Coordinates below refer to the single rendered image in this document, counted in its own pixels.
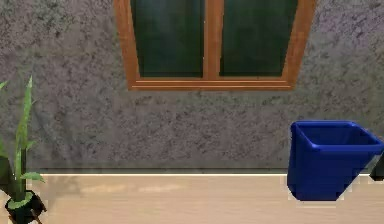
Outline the wooden framed window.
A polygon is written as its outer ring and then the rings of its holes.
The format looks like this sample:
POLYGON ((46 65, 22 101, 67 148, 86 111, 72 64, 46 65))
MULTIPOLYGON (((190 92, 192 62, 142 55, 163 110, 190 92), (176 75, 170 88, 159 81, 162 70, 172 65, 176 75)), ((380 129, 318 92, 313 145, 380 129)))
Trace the wooden framed window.
POLYGON ((317 0, 113 0, 131 90, 291 90, 317 0))

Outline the blue bin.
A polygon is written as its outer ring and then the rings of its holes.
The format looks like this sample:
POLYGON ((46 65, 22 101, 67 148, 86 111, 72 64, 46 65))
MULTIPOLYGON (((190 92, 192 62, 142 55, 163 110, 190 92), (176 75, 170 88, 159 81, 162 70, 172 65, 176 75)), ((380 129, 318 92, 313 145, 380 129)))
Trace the blue bin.
POLYGON ((287 186, 300 201, 335 201, 384 142, 348 120, 301 120, 290 126, 287 186))

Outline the green house plant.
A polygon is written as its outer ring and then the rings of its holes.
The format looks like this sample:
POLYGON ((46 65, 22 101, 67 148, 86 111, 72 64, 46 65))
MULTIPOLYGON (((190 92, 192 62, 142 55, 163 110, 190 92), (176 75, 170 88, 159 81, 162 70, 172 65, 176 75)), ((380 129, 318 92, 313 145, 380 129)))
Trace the green house plant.
POLYGON ((33 78, 30 77, 26 84, 22 115, 15 134, 13 163, 10 162, 0 139, 0 191, 9 196, 4 207, 12 224, 30 224, 33 221, 43 224, 39 216, 47 211, 41 198, 27 188, 28 180, 44 182, 40 173, 26 171, 27 151, 34 144, 28 140, 28 122, 33 105, 32 86, 33 78))

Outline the black furniture leg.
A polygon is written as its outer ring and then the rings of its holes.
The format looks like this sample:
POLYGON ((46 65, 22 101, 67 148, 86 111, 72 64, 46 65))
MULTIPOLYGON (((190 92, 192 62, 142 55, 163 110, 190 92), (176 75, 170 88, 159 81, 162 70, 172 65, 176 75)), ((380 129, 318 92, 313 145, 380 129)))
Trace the black furniture leg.
POLYGON ((373 181, 384 181, 384 153, 376 156, 371 162, 369 177, 373 181))

